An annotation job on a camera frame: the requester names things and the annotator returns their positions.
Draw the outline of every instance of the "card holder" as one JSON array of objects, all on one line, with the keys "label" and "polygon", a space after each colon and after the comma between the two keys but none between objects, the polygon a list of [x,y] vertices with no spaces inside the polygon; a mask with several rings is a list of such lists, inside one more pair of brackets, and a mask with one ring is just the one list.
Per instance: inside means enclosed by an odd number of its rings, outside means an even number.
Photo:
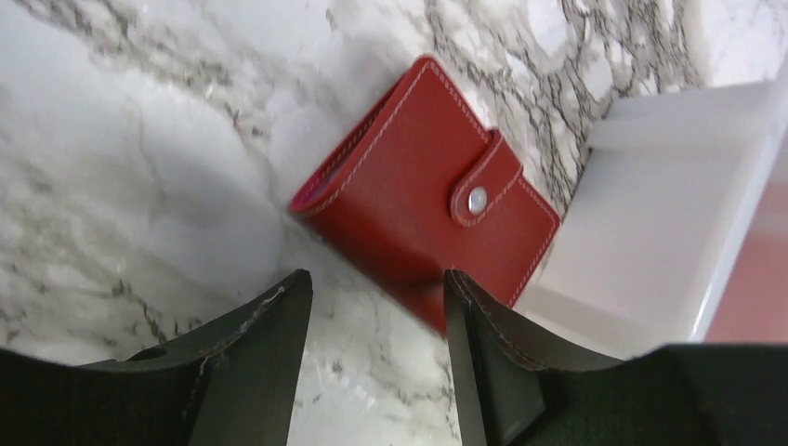
[{"label": "card holder", "polygon": [[430,56],[367,112],[290,211],[442,334],[446,269],[511,308],[559,223],[501,132],[481,125]]}]

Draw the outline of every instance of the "red leather wallet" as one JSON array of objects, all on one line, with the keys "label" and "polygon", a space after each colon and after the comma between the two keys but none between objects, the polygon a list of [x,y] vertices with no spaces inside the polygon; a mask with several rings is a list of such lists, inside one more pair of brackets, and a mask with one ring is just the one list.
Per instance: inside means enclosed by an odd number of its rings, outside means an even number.
[{"label": "red leather wallet", "polygon": [[372,107],[290,210],[445,334],[442,278],[462,269],[512,307],[558,227],[501,132],[429,56]]}]

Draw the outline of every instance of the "white marble surface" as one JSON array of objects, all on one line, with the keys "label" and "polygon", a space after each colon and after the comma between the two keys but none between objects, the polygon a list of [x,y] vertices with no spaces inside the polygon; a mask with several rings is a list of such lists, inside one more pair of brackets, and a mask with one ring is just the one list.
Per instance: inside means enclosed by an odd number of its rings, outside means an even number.
[{"label": "white marble surface", "polygon": [[613,99],[769,77],[786,31],[779,0],[2,1],[0,345],[124,359],[305,268],[290,443],[459,444],[445,344],[284,213],[300,183],[429,52],[563,212]]}]

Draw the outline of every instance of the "wallet snap button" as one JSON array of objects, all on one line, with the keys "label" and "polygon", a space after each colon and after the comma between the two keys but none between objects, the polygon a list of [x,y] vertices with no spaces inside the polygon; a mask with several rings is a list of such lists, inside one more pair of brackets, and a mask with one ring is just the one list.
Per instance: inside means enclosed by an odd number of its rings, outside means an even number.
[{"label": "wallet snap button", "polygon": [[487,191],[482,186],[477,186],[468,194],[468,211],[474,216],[481,214],[487,205]]}]

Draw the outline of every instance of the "white stitching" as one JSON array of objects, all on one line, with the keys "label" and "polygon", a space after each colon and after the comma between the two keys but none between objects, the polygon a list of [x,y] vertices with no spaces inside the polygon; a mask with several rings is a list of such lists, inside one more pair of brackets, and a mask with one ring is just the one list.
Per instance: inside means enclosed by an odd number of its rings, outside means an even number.
[{"label": "white stitching", "polygon": [[364,122],[364,125],[362,125],[361,128],[359,128],[359,130],[353,134],[353,137],[348,140],[348,143],[345,144],[345,147],[343,147],[342,150],[334,157],[334,159],[321,170],[321,172],[318,174],[318,177],[321,181],[315,181],[314,184],[312,184],[312,187],[304,191],[303,196],[309,198],[312,195],[312,192],[314,192],[318,187],[320,187],[321,184],[323,184],[322,180],[325,179],[326,175],[328,175],[328,173],[334,169],[334,166],[337,163],[345,158],[345,155],[348,153],[348,151],[350,151],[350,149],[353,148],[353,146],[356,145],[357,142],[359,142],[359,139],[361,139],[361,137],[366,134],[367,130],[369,130],[370,125],[372,125],[372,122],[378,114],[380,114],[380,109],[373,113],[373,115]]},{"label": "white stitching", "polygon": [[547,215],[547,217],[550,218],[550,222],[552,223],[553,226],[550,228],[550,233],[548,234],[548,237],[545,237],[545,242],[542,243],[542,247],[539,248],[539,253],[537,253],[536,257],[533,258],[533,261],[528,266],[528,270],[525,272],[525,275],[522,276],[522,280],[519,281],[519,285],[515,290],[515,293],[511,297],[509,297],[509,300],[506,302],[506,306],[509,308],[512,308],[512,305],[514,305],[515,300],[517,300],[517,298],[519,297],[520,292],[525,287],[525,283],[531,277],[531,273],[536,268],[536,264],[542,258],[542,255],[545,253],[545,249],[547,249],[547,246],[550,244],[550,240],[552,240],[553,235],[556,233],[556,229],[558,228],[558,222],[556,221],[555,216],[553,216],[553,213],[547,210],[542,199],[540,197],[537,197],[533,193],[533,190],[525,184],[525,181],[522,179],[522,177],[518,178],[518,184],[523,188],[523,190],[525,190],[529,195],[531,195],[531,198],[533,198],[533,200],[539,205],[539,208],[541,208],[542,211],[545,212],[545,215]]},{"label": "white stitching", "polygon": [[[440,72],[440,70],[438,68],[438,65],[436,65],[434,62],[429,62],[416,75],[416,77],[415,77],[413,83],[411,84],[411,86],[408,87],[408,90],[402,96],[402,99],[400,99],[400,102],[394,108],[394,111],[386,119],[386,121],[384,122],[384,124],[381,127],[380,131],[377,133],[377,135],[375,135],[373,141],[370,143],[370,146],[367,148],[366,152],[361,156],[359,162],[353,167],[353,170],[350,171],[350,174],[342,182],[342,185],[340,185],[339,189],[336,190],[333,194],[331,194],[331,196],[328,197],[323,203],[318,205],[318,207],[316,207],[315,209],[313,209],[311,211],[307,211],[307,212],[303,213],[303,217],[310,217],[310,216],[318,215],[320,212],[322,212],[322,210],[324,210],[331,203],[333,203],[336,200],[336,198],[339,196],[339,194],[342,192],[342,190],[344,190],[348,186],[348,183],[356,175],[356,172],[359,170],[359,168],[363,164],[364,160],[366,160],[367,156],[370,154],[370,152],[375,147],[377,142],[380,140],[380,138],[386,132],[386,130],[388,129],[388,126],[391,125],[391,122],[393,121],[394,117],[397,116],[397,113],[402,108],[402,105],[405,103],[405,100],[408,97],[411,96],[411,93],[414,91],[414,89],[415,89],[416,85],[418,84],[419,80],[421,80],[422,75],[427,70],[427,67],[430,68],[430,70],[436,75],[436,77],[438,78],[440,83],[446,88],[446,90],[449,92],[449,94],[452,96],[452,98],[454,98],[454,100],[460,106],[460,109],[463,111],[463,114],[466,116],[468,121],[473,125],[474,129],[479,134],[479,137],[481,138],[481,140],[483,142],[488,142],[487,135],[481,130],[481,128],[479,128],[479,125],[477,124],[476,119],[473,116],[471,116],[471,114],[470,114],[470,112],[468,110],[468,107],[466,107],[465,103],[462,101],[462,98],[457,94],[456,90],[454,88],[452,88],[450,82],[446,79],[446,76],[444,76]],[[372,121],[374,120],[375,117],[377,117],[377,113],[370,118],[370,120],[368,121],[369,125],[372,123]],[[357,136],[359,137],[363,133],[364,133],[363,131],[360,131],[360,132],[358,132]],[[353,144],[355,144],[356,141],[357,141],[357,138],[354,137],[351,140],[351,142],[345,148],[343,148],[343,150],[340,152],[340,155],[337,158],[341,157],[346,151],[350,150],[350,148],[353,146]],[[498,142],[498,146],[496,146],[496,148],[493,150],[493,152],[497,151],[498,147],[500,147],[500,144],[502,142],[503,142],[503,138],[501,138],[501,141]],[[493,154],[491,153],[491,155],[488,157],[488,161],[490,159],[492,159],[492,155]],[[493,202],[493,204],[488,206],[488,208],[485,210],[485,212],[481,216],[479,216],[479,219],[481,219],[482,216],[484,216],[487,212],[489,212],[490,209],[503,198],[503,195],[511,189],[511,187],[514,185],[514,183],[517,182],[536,201],[536,203],[539,205],[539,207],[542,209],[542,211],[545,212],[545,214],[550,218],[550,221],[552,222],[553,226],[550,229],[549,237],[545,238],[545,242],[542,244],[542,247],[539,249],[539,253],[533,259],[532,263],[529,265],[528,270],[526,271],[525,275],[523,276],[522,280],[520,281],[517,290],[509,298],[509,300],[507,302],[507,306],[510,307],[510,308],[512,307],[512,305],[514,304],[514,301],[519,296],[519,294],[522,291],[523,287],[525,287],[526,281],[528,280],[528,278],[531,275],[531,273],[533,272],[533,270],[536,268],[536,264],[537,264],[538,260],[545,253],[545,249],[549,245],[549,241],[552,238],[553,234],[555,234],[556,229],[558,227],[558,222],[556,221],[556,219],[553,216],[553,214],[546,209],[545,204],[542,202],[542,200],[539,197],[534,195],[534,193],[531,190],[531,188],[526,186],[525,182],[522,179],[522,176],[521,176],[520,172],[521,172],[521,169],[518,169],[518,172],[515,174],[514,178],[512,178],[512,180],[509,182],[509,184],[506,185],[506,188],[504,189],[504,191],[502,191],[498,195],[498,197],[496,197],[496,199]]]},{"label": "white stitching", "polygon": [[493,322],[493,316],[490,314],[490,312],[487,311],[487,309],[484,306],[482,306],[482,304],[480,304],[476,299],[473,299],[468,296],[468,294],[473,294],[473,293],[470,291],[470,287],[467,285],[465,278],[459,272],[454,270],[451,272],[451,276],[452,276],[452,280],[454,281],[454,284],[457,285],[457,290],[460,292],[461,295],[463,295],[463,298],[466,300],[466,302],[471,305],[475,305],[479,309],[479,311],[481,311],[481,314],[484,315],[484,319],[486,319],[487,322],[490,324],[492,329],[498,335],[498,338],[501,339],[501,341],[503,341],[504,344],[506,344],[506,346],[509,347],[512,352],[514,352],[517,356],[519,356],[521,360],[529,364],[532,364],[534,370],[544,370],[546,368],[543,364],[534,361],[533,359],[526,356],[525,353],[520,351],[520,349],[512,341],[509,340],[509,338],[504,334],[504,332],[500,328],[498,328],[498,325],[496,325],[495,322]]},{"label": "white stitching", "polygon": [[474,172],[468,178],[468,180],[466,180],[466,182],[460,187],[460,189],[454,195],[454,200],[452,204],[452,213],[457,217],[458,220],[460,220],[460,224],[462,224],[465,227],[470,228],[476,225],[477,223],[479,223],[484,218],[484,216],[486,216],[487,213],[490,212],[490,210],[493,209],[493,207],[496,204],[498,204],[498,202],[500,202],[502,198],[504,198],[504,195],[506,195],[506,193],[509,192],[509,189],[512,188],[512,186],[515,184],[515,180],[517,180],[519,176],[520,168],[518,168],[518,171],[515,172],[515,175],[512,177],[512,179],[509,180],[509,183],[506,184],[506,187],[503,190],[501,190],[501,192],[498,193],[498,196],[495,197],[495,200],[493,200],[492,203],[490,203],[490,205],[487,206],[486,209],[484,209],[484,212],[482,212],[479,216],[476,217],[476,219],[468,220],[464,218],[462,214],[459,212],[458,207],[459,207],[460,197],[462,197],[465,194],[465,190],[470,185],[471,181],[476,179],[476,177],[478,177],[479,174],[481,174],[481,171],[484,170],[485,167],[487,167],[487,164],[490,162],[490,160],[493,158],[495,153],[498,151],[498,148],[501,147],[502,142],[504,142],[503,138],[498,139],[498,144],[496,144],[495,147],[492,148],[492,151],[490,151],[490,154],[487,155],[487,158],[484,160],[484,162],[477,168],[476,172]]},{"label": "white stitching", "polygon": [[485,135],[484,132],[481,131],[481,128],[479,127],[479,124],[476,123],[476,120],[470,115],[468,108],[462,103],[462,99],[459,97],[459,95],[456,93],[456,91],[449,84],[447,84],[446,81],[444,81],[445,76],[440,74],[438,65],[435,64],[434,62],[428,62],[421,69],[421,71],[416,75],[416,77],[414,79],[414,82],[411,84],[411,86],[408,88],[408,90],[402,96],[402,99],[400,99],[400,102],[397,104],[397,106],[394,107],[394,111],[391,113],[391,115],[388,117],[388,119],[386,119],[386,121],[383,123],[383,126],[381,127],[380,131],[377,133],[377,135],[375,135],[373,141],[370,143],[370,145],[367,148],[367,150],[361,156],[359,162],[353,167],[353,170],[350,171],[350,174],[348,175],[348,177],[345,178],[345,181],[343,181],[342,184],[339,186],[339,189],[337,189],[334,193],[332,193],[331,196],[329,196],[323,203],[318,205],[316,208],[312,209],[311,211],[307,211],[307,212],[303,213],[303,217],[310,217],[310,216],[318,215],[320,212],[322,212],[323,209],[325,209],[331,203],[333,203],[334,200],[336,200],[336,198],[342,192],[342,190],[344,190],[348,186],[348,183],[350,182],[350,180],[352,180],[353,177],[356,175],[356,172],[358,172],[359,167],[361,167],[361,165],[367,159],[367,156],[370,154],[372,149],[374,149],[374,147],[377,145],[377,142],[380,140],[380,138],[386,132],[386,130],[388,129],[388,126],[391,125],[391,122],[393,121],[394,117],[397,116],[397,113],[402,108],[402,105],[405,103],[405,100],[408,97],[411,96],[411,93],[414,91],[416,85],[418,84],[419,80],[421,80],[422,75],[427,70],[427,68],[431,69],[431,71],[436,75],[436,77],[438,77],[438,80],[440,81],[440,83],[449,91],[449,94],[452,96],[452,98],[454,98],[454,100],[457,101],[457,103],[460,105],[461,110],[465,114],[466,118],[468,119],[468,121],[470,121],[470,123],[473,125],[474,129],[476,130],[476,132],[479,134],[479,137],[481,138],[481,140],[484,141],[484,142],[488,141],[487,135]]}]

